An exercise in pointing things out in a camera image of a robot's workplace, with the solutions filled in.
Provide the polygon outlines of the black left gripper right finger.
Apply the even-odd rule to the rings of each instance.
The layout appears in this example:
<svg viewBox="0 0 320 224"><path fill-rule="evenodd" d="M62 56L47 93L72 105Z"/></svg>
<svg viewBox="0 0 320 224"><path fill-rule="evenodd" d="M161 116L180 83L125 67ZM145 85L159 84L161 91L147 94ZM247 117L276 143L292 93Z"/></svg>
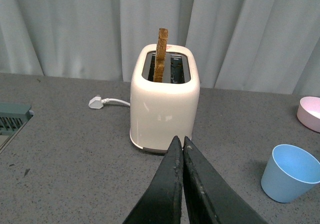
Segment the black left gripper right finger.
<svg viewBox="0 0 320 224"><path fill-rule="evenodd" d="M191 224L266 224L188 138L183 145L183 188Z"/></svg>

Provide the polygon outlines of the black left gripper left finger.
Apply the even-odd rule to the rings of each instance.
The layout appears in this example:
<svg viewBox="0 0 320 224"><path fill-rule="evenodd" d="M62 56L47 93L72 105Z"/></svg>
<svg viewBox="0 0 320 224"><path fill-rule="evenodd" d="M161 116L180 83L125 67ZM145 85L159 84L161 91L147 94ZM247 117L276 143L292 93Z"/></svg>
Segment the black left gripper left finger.
<svg viewBox="0 0 320 224"><path fill-rule="evenodd" d="M184 157L173 137L149 187L125 219L125 224L179 224L182 215Z"/></svg>

